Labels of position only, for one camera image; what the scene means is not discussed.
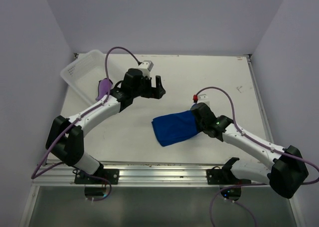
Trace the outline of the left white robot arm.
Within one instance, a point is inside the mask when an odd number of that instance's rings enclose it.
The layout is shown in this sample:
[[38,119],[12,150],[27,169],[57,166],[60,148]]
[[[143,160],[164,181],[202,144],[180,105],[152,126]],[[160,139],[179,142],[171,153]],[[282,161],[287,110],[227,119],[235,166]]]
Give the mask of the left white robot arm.
[[53,120],[46,149],[68,166],[86,173],[92,183],[102,181],[102,164],[84,150],[85,136],[107,118],[116,115],[133,103],[137,97],[161,99],[166,91],[161,77],[155,77],[156,85],[141,68],[130,68],[118,86],[86,110],[65,118]]

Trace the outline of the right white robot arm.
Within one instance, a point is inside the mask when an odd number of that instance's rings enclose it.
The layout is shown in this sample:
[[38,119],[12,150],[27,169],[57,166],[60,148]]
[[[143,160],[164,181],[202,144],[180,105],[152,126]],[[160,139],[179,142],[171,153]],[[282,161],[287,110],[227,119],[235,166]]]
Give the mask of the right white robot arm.
[[284,148],[246,132],[234,119],[216,117],[205,103],[192,106],[191,113],[199,130],[210,138],[235,146],[258,160],[248,163],[230,158],[220,169],[206,171],[207,182],[216,185],[240,185],[252,182],[269,185],[280,196],[290,199],[309,172],[298,148]]

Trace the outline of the purple towel black trim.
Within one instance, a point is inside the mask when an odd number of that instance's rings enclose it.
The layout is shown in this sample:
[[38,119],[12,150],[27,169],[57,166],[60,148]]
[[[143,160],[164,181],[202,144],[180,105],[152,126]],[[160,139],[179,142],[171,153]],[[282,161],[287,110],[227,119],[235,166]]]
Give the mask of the purple towel black trim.
[[104,78],[99,81],[98,83],[98,95],[96,97],[96,101],[101,100],[105,95],[108,94],[108,92],[111,90],[113,85],[112,80],[109,78]]

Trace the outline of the blue towel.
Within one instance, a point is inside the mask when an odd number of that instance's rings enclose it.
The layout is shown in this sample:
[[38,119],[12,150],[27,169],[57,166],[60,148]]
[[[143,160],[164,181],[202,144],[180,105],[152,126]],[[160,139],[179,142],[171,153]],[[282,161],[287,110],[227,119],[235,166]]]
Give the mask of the blue towel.
[[152,127],[162,147],[191,139],[199,133],[190,110],[156,117],[152,120]]

